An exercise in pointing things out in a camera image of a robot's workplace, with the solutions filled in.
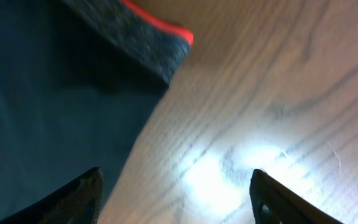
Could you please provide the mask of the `black leggings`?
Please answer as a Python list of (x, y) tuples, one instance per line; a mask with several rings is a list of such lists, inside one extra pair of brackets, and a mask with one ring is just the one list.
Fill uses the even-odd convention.
[(0, 0), (0, 221), (90, 169), (103, 208), (193, 41), (132, 1)]

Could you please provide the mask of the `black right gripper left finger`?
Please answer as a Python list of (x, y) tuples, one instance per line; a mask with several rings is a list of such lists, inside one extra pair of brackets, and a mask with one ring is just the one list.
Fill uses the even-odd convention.
[(93, 167), (0, 224), (97, 224), (103, 192), (101, 169)]

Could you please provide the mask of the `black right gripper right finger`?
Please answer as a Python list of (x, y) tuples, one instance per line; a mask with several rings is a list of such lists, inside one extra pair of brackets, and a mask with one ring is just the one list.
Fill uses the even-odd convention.
[(341, 224), (263, 170), (253, 171), (249, 193), (256, 224)]

